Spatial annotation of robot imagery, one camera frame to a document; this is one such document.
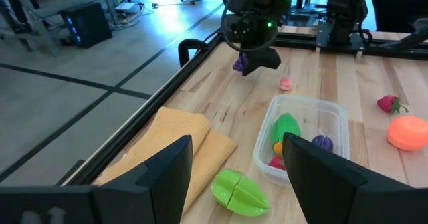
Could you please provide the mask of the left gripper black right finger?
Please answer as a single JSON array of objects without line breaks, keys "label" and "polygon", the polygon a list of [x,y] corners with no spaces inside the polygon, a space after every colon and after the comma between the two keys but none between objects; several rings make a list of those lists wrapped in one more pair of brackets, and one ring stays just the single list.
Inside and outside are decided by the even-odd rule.
[{"label": "left gripper black right finger", "polygon": [[428,224],[428,187],[414,188],[285,133],[282,156],[308,224]]}]

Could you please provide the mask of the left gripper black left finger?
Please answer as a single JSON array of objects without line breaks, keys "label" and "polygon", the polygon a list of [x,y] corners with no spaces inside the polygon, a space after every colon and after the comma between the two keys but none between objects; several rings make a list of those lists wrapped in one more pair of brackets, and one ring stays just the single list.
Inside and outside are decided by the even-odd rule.
[{"label": "left gripper black left finger", "polygon": [[192,159],[184,135],[100,186],[0,187],[0,224],[179,224]]}]

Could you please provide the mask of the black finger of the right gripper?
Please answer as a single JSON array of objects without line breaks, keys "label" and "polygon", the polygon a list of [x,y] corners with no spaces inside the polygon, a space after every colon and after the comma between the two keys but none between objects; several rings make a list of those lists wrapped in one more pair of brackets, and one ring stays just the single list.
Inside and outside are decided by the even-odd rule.
[{"label": "black finger of the right gripper", "polygon": [[256,52],[243,53],[244,63],[242,75],[247,76],[259,67],[277,69],[281,64],[280,56],[272,48],[263,49]]}]

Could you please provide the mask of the purple toy blackberry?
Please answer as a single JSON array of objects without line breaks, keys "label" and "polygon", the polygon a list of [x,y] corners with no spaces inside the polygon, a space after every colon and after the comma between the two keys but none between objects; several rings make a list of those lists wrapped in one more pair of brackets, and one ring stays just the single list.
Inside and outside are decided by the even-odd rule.
[{"label": "purple toy blackberry", "polygon": [[240,53],[238,59],[233,64],[233,69],[238,72],[243,72],[247,65],[247,56],[245,53]]}]

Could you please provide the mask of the purple toy eggplant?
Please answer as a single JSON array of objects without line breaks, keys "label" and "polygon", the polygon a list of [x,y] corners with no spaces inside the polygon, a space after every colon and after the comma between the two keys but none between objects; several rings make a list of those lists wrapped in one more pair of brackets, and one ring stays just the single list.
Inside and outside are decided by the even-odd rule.
[{"label": "purple toy eggplant", "polygon": [[334,143],[332,139],[324,135],[315,136],[312,139],[312,144],[315,144],[316,146],[323,148],[324,150],[327,150],[329,152],[332,152],[334,149]]}]

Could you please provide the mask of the red toy strawberry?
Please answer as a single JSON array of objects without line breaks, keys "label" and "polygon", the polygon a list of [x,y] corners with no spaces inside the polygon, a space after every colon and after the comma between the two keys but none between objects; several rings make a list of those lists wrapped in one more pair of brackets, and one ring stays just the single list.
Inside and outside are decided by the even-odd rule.
[{"label": "red toy strawberry", "polygon": [[283,171],[286,169],[283,158],[279,156],[273,156],[268,165]]},{"label": "red toy strawberry", "polygon": [[377,100],[377,106],[383,110],[386,113],[399,114],[401,111],[401,108],[405,110],[406,113],[408,113],[408,109],[401,104],[401,99],[398,96],[394,95],[386,95],[382,98]]}]

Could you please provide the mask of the green toy corn husk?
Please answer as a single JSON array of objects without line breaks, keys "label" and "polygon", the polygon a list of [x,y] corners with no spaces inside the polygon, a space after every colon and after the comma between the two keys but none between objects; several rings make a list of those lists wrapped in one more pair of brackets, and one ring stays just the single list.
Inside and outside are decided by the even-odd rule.
[{"label": "green toy corn husk", "polygon": [[282,142],[286,132],[301,136],[300,125],[290,113],[280,115],[270,130],[270,141],[275,155],[282,153]]}]

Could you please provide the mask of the light green toy vegetable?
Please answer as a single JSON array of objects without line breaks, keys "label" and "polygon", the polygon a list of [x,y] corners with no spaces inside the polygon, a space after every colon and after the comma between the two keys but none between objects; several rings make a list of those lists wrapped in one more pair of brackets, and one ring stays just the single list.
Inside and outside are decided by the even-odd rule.
[{"label": "light green toy vegetable", "polygon": [[245,217],[263,215],[270,207],[261,187],[233,169],[223,169],[217,173],[211,184],[211,192],[220,205]]}]

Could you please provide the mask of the orange toy fruit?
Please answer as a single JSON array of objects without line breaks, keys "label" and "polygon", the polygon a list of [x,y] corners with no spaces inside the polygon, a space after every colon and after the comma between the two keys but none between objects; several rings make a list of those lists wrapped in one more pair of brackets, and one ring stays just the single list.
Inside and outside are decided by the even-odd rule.
[{"label": "orange toy fruit", "polygon": [[428,146],[428,121],[416,116],[400,116],[391,121],[387,142],[396,148],[415,152]]}]

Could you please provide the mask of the clear plastic tupperware container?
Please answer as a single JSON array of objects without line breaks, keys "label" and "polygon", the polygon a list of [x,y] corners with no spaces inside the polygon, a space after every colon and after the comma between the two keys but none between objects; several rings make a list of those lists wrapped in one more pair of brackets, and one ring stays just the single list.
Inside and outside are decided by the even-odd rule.
[{"label": "clear plastic tupperware container", "polygon": [[350,158],[348,114],[343,107],[325,100],[280,94],[270,102],[253,152],[253,161],[267,180],[278,185],[289,183],[285,170],[269,165],[277,142],[272,132],[284,114],[296,119],[303,139],[311,141],[316,136],[327,136],[333,142],[334,154]]}]

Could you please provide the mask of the folded yellow cloth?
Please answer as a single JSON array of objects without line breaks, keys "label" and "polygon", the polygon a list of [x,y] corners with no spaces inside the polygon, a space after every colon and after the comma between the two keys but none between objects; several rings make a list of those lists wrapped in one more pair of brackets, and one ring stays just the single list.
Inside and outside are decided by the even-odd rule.
[{"label": "folded yellow cloth", "polygon": [[95,183],[111,181],[184,135],[190,135],[193,143],[191,180],[183,207],[186,212],[237,148],[232,139],[212,129],[203,114],[162,107],[144,136],[116,164],[105,169]]}]

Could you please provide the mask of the white floor device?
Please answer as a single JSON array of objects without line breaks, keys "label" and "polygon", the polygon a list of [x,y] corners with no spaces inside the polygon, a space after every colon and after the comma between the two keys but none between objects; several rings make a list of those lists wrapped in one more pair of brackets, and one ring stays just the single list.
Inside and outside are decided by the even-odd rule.
[{"label": "white floor device", "polygon": [[121,12],[121,11],[128,11],[136,6],[137,6],[137,3],[134,3],[134,2],[123,2],[117,5],[114,9],[117,12]]}]

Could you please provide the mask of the black chair back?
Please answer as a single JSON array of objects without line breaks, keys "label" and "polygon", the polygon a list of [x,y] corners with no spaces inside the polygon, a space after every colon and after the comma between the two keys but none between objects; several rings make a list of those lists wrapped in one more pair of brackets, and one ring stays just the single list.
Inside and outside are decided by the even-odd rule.
[{"label": "black chair back", "polygon": [[377,31],[411,33],[413,20],[428,17],[428,0],[372,0]]}]

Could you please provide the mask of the grey metal desk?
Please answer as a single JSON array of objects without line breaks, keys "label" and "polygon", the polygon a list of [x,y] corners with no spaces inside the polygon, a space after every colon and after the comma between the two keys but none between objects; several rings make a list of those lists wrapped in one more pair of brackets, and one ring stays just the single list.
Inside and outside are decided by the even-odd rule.
[{"label": "grey metal desk", "polygon": [[[75,7],[78,5],[83,5],[97,0],[61,0],[57,5],[42,7],[40,9],[35,9],[31,4],[30,0],[20,0],[21,4],[24,7],[24,12],[28,14],[28,22],[32,24],[35,28],[35,33],[20,33],[15,34],[13,31],[8,30],[7,28],[0,28],[0,38],[2,37],[14,37],[17,39],[36,39],[42,40],[45,46],[50,50],[53,55],[58,54],[57,44],[55,43],[50,32],[47,30],[42,21],[45,18],[51,17],[52,15],[57,15],[60,11],[68,9],[70,7]],[[118,24],[119,20],[117,18],[112,0],[104,0],[108,6],[109,14],[114,22]]]}]

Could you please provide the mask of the black table frame rail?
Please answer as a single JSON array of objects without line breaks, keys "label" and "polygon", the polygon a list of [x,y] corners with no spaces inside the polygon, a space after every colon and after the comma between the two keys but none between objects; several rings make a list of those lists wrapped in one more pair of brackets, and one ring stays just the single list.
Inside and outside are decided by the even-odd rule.
[{"label": "black table frame rail", "polygon": [[[322,43],[326,37],[325,31],[318,30],[317,34],[280,32],[275,37],[272,45],[288,49],[320,49],[330,53],[345,53],[373,55],[388,58],[404,58],[410,60],[428,60],[428,28],[421,33],[412,33],[399,40],[375,38],[371,42],[363,44],[362,40],[353,33],[352,42],[357,46],[340,47]],[[209,58],[218,45],[223,43],[222,33],[215,33],[213,39],[208,41],[209,49],[203,54],[203,62]],[[195,50],[190,50],[190,58],[193,58]],[[137,132],[154,116],[155,112],[175,94],[200,66],[188,61],[180,70],[145,104],[143,104],[89,159],[79,160],[75,166],[60,179],[58,185],[86,185],[92,183],[95,178],[107,167],[113,158],[133,139]]]}]

